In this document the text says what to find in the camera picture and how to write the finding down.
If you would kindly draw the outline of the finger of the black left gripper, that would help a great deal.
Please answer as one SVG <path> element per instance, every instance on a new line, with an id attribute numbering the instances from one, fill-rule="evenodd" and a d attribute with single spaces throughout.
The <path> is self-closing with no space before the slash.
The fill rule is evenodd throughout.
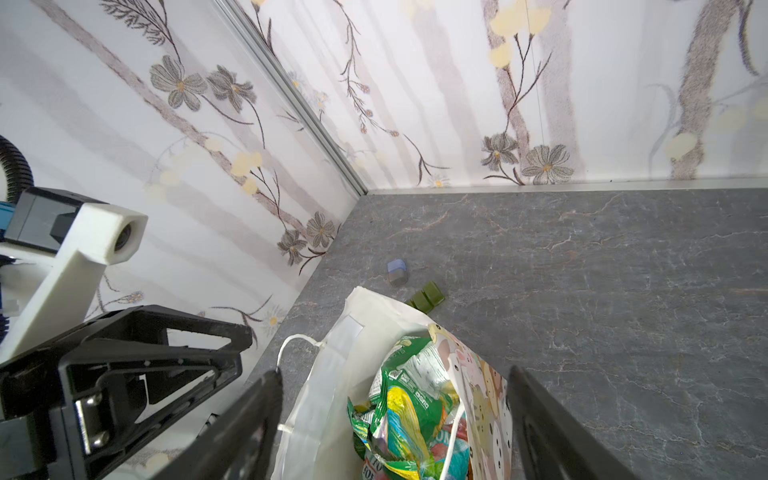
<path id="1" fill-rule="evenodd" d="M 74 380 L 88 390 L 109 378 L 143 377 L 147 401 L 157 405 L 212 372 L 242 373 L 241 353 L 253 339 L 247 327 L 205 319 L 159 305 L 127 308 L 89 320 L 64 337 L 67 353 L 91 353 L 92 365 L 76 366 Z"/>
<path id="2" fill-rule="evenodd" d="M 102 479 L 242 373 L 233 350 L 71 354 L 71 464 Z"/>

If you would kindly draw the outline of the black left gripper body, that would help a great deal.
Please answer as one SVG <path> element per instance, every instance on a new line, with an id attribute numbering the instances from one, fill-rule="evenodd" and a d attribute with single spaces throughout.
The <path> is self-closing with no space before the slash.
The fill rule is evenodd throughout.
<path id="1" fill-rule="evenodd" d="M 94 479 L 75 398 L 74 368 L 91 353 L 28 353 L 1 365 L 1 477 Z"/>

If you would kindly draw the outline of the white patterned paper bag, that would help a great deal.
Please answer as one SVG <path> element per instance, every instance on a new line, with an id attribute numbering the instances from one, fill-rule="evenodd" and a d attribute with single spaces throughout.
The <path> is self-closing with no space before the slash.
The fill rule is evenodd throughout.
<path id="1" fill-rule="evenodd" d="M 346 298 L 282 427 L 276 479 L 509 479 L 500 373 L 426 314 Z"/>

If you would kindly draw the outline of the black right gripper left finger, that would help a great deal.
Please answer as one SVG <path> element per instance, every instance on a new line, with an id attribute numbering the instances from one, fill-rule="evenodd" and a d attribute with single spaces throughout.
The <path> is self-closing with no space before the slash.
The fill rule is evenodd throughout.
<path id="1" fill-rule="evenodd" d="M 283 377 L 264 373 L 155 477 L 168 480 L 265 479 L 283 405 Z"/>

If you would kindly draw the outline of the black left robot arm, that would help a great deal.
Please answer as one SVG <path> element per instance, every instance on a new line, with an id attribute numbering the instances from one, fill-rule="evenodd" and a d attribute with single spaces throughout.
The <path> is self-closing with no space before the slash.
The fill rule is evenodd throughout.
<path id="1" fill-rule="evenodd" d="M 1 475 L 102 479 L 237 379 L 241 325 L 138 301 L 93 309 L 147 217 L 37 187 L 1 143 Z"/>

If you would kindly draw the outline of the green snack packet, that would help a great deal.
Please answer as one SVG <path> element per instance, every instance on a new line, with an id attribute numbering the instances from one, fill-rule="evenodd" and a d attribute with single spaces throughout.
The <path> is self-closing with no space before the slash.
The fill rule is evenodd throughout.
<path id="1" fill-rule="evenodd" d="M 431 443 L 456 418 L 460 398 L 436 343 L 426 334 L 397 340 L 376 371 L 367 401 L 347 403 L 353 436 L 390 470 L 398 461 L 434 462 Z"/>

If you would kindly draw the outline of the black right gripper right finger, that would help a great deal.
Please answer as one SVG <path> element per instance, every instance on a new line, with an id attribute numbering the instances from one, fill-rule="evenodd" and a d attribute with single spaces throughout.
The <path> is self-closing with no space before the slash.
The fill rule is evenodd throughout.
<path id="1" fill-rule="evenodd" d="M 530 373 L 513 366 L 507 402 L 527 479 L 635 479 Z"/>

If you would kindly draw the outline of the teal Fox's candy packet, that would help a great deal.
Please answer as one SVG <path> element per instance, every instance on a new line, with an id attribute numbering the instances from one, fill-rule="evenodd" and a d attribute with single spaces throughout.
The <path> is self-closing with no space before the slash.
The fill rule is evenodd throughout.
<path id="1" fill-rule="evenodd" d="M 398 471 L 390 470 L 364 445 L 357 435 L 354 435 L 354 450 L 363 461 L 360 479 L 440 479 L 452 433 L 453 426 L 446 425 L 431 443 L 430 451 L 434 457 L 432 464 L 424 464 L 419 467 L 417 464 L 398 461 Z M 470 479 L 472 477 L 470 464 L 467 422 L 466 418 L 462 417 L 457 428 L 448 473 L 445 478 Z"/>

